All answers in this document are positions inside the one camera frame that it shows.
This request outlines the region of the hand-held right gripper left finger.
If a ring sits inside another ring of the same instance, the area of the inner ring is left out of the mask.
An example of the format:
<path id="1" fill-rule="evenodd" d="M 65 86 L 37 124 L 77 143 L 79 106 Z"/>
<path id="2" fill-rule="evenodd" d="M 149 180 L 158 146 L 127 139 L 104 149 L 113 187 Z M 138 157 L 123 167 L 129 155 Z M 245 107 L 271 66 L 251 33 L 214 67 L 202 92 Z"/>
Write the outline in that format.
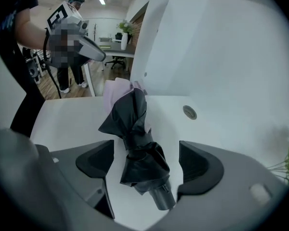
<path id="1" fill-rule="evenodd" d="M 115 217 L 105 179 L 114 161 L 113 140 L 53 152 L 43 145 L 37 144 L 36 147 L 40 153 L 51 156 L 60 173 L 80 198 L 105 216 Z"/>

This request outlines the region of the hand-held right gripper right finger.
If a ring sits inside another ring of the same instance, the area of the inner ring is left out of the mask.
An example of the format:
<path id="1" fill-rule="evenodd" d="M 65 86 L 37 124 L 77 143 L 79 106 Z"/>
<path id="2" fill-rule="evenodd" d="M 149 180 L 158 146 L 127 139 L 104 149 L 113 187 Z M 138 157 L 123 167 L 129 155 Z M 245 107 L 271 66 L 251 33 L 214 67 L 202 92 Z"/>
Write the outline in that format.
<path id="1" fill-rule="evenodd" d="M 257 160 L 221 148 L 180 141 L 179 163 L 176 206 L 154 231 L 255 231 L 288 190 Z"/>

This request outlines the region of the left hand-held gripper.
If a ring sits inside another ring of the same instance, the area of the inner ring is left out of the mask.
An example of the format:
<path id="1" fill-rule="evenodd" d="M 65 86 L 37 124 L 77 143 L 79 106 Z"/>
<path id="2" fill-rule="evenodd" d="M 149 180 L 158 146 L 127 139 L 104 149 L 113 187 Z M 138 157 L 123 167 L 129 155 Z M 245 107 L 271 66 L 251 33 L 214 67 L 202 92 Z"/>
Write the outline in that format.
<path id="1" fill-rule="evenodd" d="M 66 1 L 47 19 L 50 65 L 55 68 L 81 67 L 89 59 L 102 62 L 105 52 L 88 35 L 88 22 Z"/>

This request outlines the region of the black and pink umbrella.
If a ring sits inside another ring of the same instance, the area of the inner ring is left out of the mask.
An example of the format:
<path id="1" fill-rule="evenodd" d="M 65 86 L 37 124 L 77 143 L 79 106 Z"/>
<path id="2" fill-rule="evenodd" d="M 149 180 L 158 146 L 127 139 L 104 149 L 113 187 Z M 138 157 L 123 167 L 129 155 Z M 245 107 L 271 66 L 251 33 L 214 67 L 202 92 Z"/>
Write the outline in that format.
<path id="1" fill-rule="evenodd" d="M 137 81 L 116 78 L 105 82 L 103 97 L 107 118 L 99 131 L 121 138 L 127 152 L 120 183 L 140 195 L 149 193 L 158 210 L 172 209 L 170 168 L 145 121 L 145 90 Z"/>

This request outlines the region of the person's left forearm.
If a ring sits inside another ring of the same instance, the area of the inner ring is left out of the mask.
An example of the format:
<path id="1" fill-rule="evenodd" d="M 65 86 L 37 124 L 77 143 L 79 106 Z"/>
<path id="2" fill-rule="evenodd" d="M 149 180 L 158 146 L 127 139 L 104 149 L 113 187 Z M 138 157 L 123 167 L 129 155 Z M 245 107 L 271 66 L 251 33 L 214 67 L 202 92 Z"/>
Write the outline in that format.
<path id="1" fill-rule="evenodd" d="M 31 22 L 29 9 L 22 10 L 16 15 L 14 35 L 16 41 L 26 48 L 44 49 L 46 30 Z"/>

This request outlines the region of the small white desk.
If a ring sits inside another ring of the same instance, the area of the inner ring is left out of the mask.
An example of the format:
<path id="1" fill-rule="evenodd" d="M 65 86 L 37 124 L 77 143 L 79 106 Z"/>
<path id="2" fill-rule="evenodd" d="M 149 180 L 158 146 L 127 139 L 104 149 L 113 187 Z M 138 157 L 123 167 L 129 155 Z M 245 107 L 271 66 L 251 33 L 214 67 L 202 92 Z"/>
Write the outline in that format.
<path id="1" fill-rule="evenodd" d="M 115 41 L 113 41 L 112 38 L 108 38 L 108 37 L 99 37 L 99 45 L 102 46 L 111 46 L 113 43 L 115 43 Z"/>

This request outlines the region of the dark desk with white legs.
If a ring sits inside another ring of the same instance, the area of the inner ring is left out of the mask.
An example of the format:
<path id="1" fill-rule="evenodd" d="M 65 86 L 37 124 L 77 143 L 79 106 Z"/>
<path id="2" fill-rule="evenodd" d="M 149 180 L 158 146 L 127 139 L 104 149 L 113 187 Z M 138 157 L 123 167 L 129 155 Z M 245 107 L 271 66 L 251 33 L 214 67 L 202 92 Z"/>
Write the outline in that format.
<path id="1" fill-rule="evenodd" d="M 129 66 L 131 65 L 131 59 L 134 58 L 135 55 L 135 47 L 131 44 L 128 44 L 126 49 L 121 49 L 120 43 L 114 43 L 114 42 L 99 42 L 96 43 L 96 45 L 102 49 L 105 52 L 106 56 L 118 56 L 118 57 L 125 57 L 126 59 L 126 65 L 125 65 L 125 71 L 129 70 Z M 87 83 L 89 86 L 89 90 L 91 92 L 91 96 L 95 97 L 96 93 L 93 87 L 92 83 L 92 75 L 90 73 L 90 66 L 89 63 L 86 63 L 84 65 L 84 72 L 87 78 Z"/>

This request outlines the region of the white vase with flowers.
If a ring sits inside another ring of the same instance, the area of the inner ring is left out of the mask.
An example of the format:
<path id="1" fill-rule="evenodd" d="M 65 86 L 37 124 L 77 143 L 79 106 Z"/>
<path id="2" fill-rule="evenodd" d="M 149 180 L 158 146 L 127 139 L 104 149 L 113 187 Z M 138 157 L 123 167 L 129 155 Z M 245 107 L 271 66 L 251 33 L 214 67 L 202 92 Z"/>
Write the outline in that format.
<path id="1" fill-rule="evenodd" d="M 131 22 L 128 22 L 126 20 L 123 20 L 120 22 L 117 27 L 121 29 L 122 31 L 122 39 L 121 39 L 121 49 L 126 50 L 126 47 L 129 42 L 129 38 L 132 37 L 132 31 L 133 31 L 133 24 Z"/>

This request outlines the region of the white table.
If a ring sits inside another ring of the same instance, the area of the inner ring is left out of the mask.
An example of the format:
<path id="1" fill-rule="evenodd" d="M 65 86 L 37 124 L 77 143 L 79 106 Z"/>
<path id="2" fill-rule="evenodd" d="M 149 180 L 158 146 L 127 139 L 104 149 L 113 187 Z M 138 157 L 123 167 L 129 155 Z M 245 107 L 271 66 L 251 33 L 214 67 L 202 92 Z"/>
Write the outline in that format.
<path id="1" fill-rule="evenodd" d="M 162 146 L 171 168 L 171 186 L 177 190 L 179 184 L 183 182 L 183 171 L 179 165 L 180 141 L 226 149 L 222 147 L 218 135 L 202 110 L 191 98 L 147 96 L 146 100 L 147 120 L 152 126 L 153 137 Z M 195 110 L 196 120 L 191 120 L 184 114 L 184 105 Z M 41 108 L 31 139 L 37 144 L 45 145 L 50 151 L 110 139 L 110 135 L 98 131 L 105 118 L 102 97 L 49 100 Z M 252 152 L 243 152 L 239 149 L 230 151 L 253 158 Z M 263 166 L 266 162 L 263 157 L 255 160 Z M 115 160 L 106 182 L 110 189 L 110 202 L 115 211 L 116 221 L 129 228 L 154 231 L 154 225 L 170 211 L 159 211 L 148 194 L 140 196 L 131 188 L 120 185 L 119 175 L 122 171 L 123 143 L 115 139 Z"/>

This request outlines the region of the white shelf rack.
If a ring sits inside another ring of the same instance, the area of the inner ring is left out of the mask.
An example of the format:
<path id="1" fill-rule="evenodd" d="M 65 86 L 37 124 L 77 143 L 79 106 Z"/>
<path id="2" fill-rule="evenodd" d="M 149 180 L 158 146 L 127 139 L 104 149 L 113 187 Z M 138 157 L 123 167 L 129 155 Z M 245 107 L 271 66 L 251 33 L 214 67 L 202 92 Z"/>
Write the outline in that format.
<path id="1" fill-rule="evenodd" d="M 40 77 L 39 77 L 38 65 L 33 57 L 31 49 L 23 47 L 22 54 L 25 59 L 25 62 L 26 62 L 26 65 L 28 67 L 31 77 L 34 79 L 35 83 L 39 85 Z"/>

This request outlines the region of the person's black trousers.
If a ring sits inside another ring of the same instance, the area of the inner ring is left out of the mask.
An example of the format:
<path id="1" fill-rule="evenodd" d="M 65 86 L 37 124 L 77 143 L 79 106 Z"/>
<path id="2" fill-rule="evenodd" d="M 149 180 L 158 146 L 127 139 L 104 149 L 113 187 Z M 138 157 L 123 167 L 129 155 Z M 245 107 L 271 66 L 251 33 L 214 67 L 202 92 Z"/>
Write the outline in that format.
<path id="1" fill-rule="evenodd" d="M 0 56 L 13 78 L 26 93 L 13 118 L 11 129 L 30 137 L 45 99 L 31 77 L 16 41 L 0 42 Z"/>

